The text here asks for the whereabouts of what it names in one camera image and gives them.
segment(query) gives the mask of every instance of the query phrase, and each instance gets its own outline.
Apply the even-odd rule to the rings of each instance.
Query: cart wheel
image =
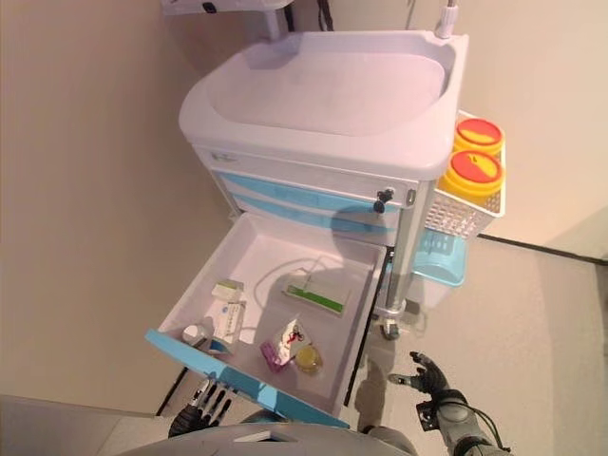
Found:
[[[399,338],[399,326],[392,319],[386,319],[382,324],[382,335],[387,340],[396,340]]]

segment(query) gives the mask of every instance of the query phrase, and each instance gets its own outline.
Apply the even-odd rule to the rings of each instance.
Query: gray floor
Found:
[[[467,268],[465,285],[438,308],[407,315],[397,342],[371,329],[343,419],[352,428],[397,428],[421,456],[445,454],[439,434],[424,433],[417,421],[415,405],[425,396],[386,382],[389,372],[413,372],[408,352],[415,350],[494,418],[516,454],[607,454],[606,268],[481,239],[471,242]],[[183,407],[199,380],[189,374],[165,413]],[[237,401],[225,424],[256,409]],[[98,454],[164,439],[170,421],[123,418]]]

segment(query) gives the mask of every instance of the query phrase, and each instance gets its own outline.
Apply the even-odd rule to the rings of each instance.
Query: white wire basket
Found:
[[[459,120],[473,118],[460,111]],[[497,159],[506,169],[506,142]],[[425,226],[431,230],[441,231],[461,238],[474,238],[479,235],[492,220],[504,215],[506,205],[506,177],[501,190],[492,195],[484,204],[478,206],[472,202],[450,195],[443,190],[435,189],[433,203],[427,213]]]

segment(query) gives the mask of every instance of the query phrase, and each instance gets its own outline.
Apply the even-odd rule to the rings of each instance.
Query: caster wheel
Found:
[[[382,325],[382,335],[384,335],[384,338],[387,340],[398,339],[399,338],[399,327],[397,326],[397,323],[394,321],[385,322],[385,324]]]

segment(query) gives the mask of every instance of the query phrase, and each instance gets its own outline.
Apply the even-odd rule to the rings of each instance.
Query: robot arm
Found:
[[[422,366],[417,369],[418,375],[392,373],[389,380],[430,394],[430,401],[416,406],[423,430],[439,429],[450,456],[508,455],[509,448],[503,447],[498,431],[489,417],[471,407],[457,389],[451,389],[444,374],[430,358],[415,351],[410,356]],[[476,413],[488,424],[498,446],[493,445],[482,432]]]

